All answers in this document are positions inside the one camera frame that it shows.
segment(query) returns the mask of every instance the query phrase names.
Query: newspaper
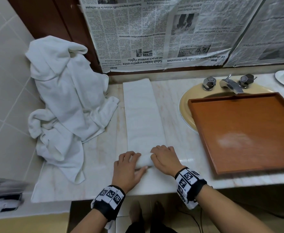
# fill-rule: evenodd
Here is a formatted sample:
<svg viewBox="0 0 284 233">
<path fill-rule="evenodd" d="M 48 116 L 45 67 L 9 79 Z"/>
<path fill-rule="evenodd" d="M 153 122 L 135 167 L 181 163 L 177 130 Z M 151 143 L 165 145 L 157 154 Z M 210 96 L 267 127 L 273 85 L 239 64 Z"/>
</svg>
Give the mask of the newspaper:
<svg viewBox="0 0 284 233">
<path fill-rule="evenodd" d="M 80 0 L 103 73 L 222 65 L 262 0 Z"/>
<path fill-rule="evenodd" d="M 225 67 L 284 63 L 284 0 L 266 0 Z"/>
</svg>

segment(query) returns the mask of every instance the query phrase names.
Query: black cable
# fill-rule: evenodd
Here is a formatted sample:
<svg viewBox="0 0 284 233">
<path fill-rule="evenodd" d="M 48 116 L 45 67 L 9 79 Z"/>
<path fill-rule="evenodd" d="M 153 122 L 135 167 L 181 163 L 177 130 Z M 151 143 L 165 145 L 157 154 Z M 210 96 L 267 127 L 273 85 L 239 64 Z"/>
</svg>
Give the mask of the black cable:
<svg viewBox="0 0 284 233">
<path fill-rule="evenodd" d="M 201 231 L 203 233 L 203 228 L 202 228 L 202 207 L 200 207 L 200 225 L 201 225 Z"/>
<path fill-rule="evenodd" d="M 250 206 L 250 207 L 254 207 L 254 208 L 257 208 L 257 209 L 263 210 L 263 211 L 265 211 L 265 212 L 269 213 L 270 215 L 273 215 L 273 216 L 275 216 L 275 217 L 278 217 L 278 218 L 284 219 L 284 216 L 282 216 L 282 215 L 278 215 L 278 214 L 275 214 L 275 213 L 273 213 L 273 212 L 271 212 L 271 211 L 268 211 L 268 210 L 266 210 L 266 209 L 264 209 L 264 208 L 257 207 L 257 206 L 255 206 L 255 205 L 251 205 L 251 204 L 241 203 L 241 202 L 238 202 L 238 201 L 234 201 L 234 202 L 235 202 L 236 204 L 243 204 L 243 205 L 247 205 L 247 206 Z"/>
<path fill-rule="evenodd" d="M 199 226 L 199 223 L 196 221 L 196 219 L 195 219 L 195 217 L 194 217 L 193 215 L 191 215 L 191 214 L 189 214 L 189 213 L 187 213 L 187 212 L 183 212 L 183 211 L 179 210 L 178 208 L 176 208 L 176 209 L 177 209 L 179 212 L 181 212 L 181 213 L 184 213 L 184 214 L 186 214 L 186 215 L 191 216 L 191 217 L 194 219 L 194 221 L 196 222 L 196 224 L 197 224 L 197 226 L 198 226 L 198 228 L 199 228 L 199 232 L 202 233 L 202 232 L 201 232 L 201 229 L 200 229 L 200 226 Z"/>
</svg>

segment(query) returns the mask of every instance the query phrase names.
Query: marble countertop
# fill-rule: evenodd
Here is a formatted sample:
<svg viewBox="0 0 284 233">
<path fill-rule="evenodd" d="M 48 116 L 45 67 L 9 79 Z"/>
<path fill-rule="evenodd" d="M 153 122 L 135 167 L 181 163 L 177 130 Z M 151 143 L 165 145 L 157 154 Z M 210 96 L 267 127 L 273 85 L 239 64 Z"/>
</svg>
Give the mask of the marble countertop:
<svg viewBox="0 0 284 233">
<path fill-rule="evenodd" d="M 258 78 L 255 83 L 279 92 L 284 97 L 284 86 L 276 81 L 274 74 L 257 74 L 256 76 Z M 184 123 L 178 112 L 179 99 L 183 93 L 202 81 L 203 78 L 193 78 L 151 82 L 167 145 L 175 148 L 182 164 L 200 173 L 215 189 L 283 184 L 284 171 L 251 172 L 224 176 L 215 176 L 212 173 L 199 135 Z M 83 170 L 86 180 L 78 185 L 70 183 L 58 168 L 44 164 L 32 195 L 32 202 L 90 200 L 95 198 L 102 188 L 111 184 L 113 162 L 117 160 L 119 154 L 127 151 L 122 84 L 110 85 L 108 96 L 117 97 L 120 103 L 105 132 L 83 145 L 85 153 Z M 173 192 L 173 190 L 171 188 L 163 189 L 162 193 Z M 157 193 L 154 193 L 150 188 L 143 193 L 132 192 L 131 194 Z"/>
</svg>

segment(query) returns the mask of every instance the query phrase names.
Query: brown tray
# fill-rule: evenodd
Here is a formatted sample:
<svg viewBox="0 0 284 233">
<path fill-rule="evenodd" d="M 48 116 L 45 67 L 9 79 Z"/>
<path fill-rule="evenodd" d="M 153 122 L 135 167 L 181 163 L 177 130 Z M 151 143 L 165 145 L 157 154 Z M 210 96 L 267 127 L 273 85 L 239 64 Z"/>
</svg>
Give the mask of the brown tray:
<svg viewBox="0 0 284 233">
<path fill-rule="evenodd" d="M 188 100 L 217 174 L 284 169 L 284 98 L 279 93 Z"/>
</svg>

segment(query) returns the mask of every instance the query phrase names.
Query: chrome faucet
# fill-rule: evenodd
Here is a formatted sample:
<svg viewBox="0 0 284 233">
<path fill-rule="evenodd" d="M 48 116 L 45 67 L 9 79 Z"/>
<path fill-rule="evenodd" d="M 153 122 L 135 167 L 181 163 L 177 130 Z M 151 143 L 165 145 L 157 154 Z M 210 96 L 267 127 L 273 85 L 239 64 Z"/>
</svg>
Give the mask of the chrome faucet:
<svg viewBox="0 0 284 233">
<path fill-rule="evenodd" d="M 242 90 L 241 86 L 237 82 L 235 82 L 234 80 L 229 79 L 230 77 L 231 77 L 231 74 L 227 78 L 222 79 L 220 81 L 220 87 L 229 88 L 235 94 L 242 94 L 243 90 Z"/>
</svg>

